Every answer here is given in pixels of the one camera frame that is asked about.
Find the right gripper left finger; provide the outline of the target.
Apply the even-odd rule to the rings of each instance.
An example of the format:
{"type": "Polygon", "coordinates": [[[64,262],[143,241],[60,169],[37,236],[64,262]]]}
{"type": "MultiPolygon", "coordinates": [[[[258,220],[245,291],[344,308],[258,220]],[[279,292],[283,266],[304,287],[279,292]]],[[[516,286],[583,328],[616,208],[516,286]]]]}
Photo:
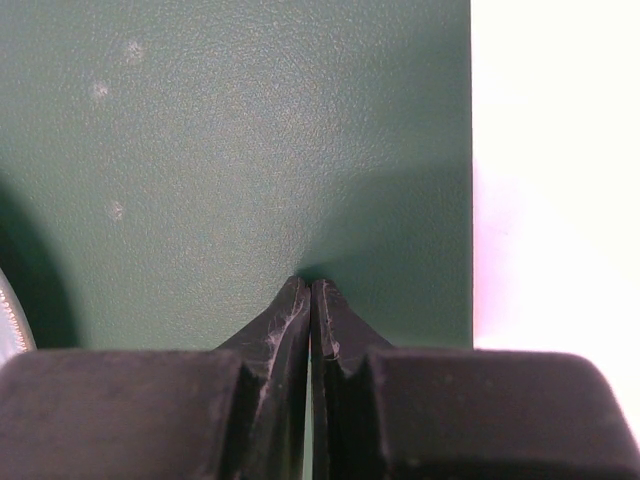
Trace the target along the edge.
{"type": "Polygon", "coordinates": [[[310,291],[213,350],[40,350],[1,370],[5,479],[298,479],[310,291]]]}

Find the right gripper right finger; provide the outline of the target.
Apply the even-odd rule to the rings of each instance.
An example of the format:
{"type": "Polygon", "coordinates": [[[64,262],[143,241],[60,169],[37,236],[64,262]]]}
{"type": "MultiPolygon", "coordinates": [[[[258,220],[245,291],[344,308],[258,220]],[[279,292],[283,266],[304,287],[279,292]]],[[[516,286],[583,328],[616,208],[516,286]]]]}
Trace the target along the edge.
{"type": "Polygon", "coordinates": [[[316,479],[635,479],[639,449],[583,357],[397,347],[311,287],[316,479]]]}

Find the grey-blue round plate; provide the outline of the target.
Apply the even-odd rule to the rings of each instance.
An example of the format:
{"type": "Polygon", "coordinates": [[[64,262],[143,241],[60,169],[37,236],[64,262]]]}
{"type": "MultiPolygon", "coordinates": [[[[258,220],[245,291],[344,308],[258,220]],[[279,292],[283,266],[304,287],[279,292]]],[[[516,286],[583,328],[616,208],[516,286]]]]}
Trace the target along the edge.
{"type": "Polygon", "coordinates": [[[27,317],[4,272],[0,273],[0,364],[36,350],[27,317]]]}

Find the dark green placemat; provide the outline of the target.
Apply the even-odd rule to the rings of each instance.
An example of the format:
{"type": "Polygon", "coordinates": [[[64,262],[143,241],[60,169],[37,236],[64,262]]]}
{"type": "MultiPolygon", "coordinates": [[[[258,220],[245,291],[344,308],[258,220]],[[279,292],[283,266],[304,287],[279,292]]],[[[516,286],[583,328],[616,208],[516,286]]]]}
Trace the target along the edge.
{"type": "Polygon", "coordinates": [[[471,343],[467,1],[5,1],[1,267],[41,348],[208,349],[285,279],[471,343]]]}

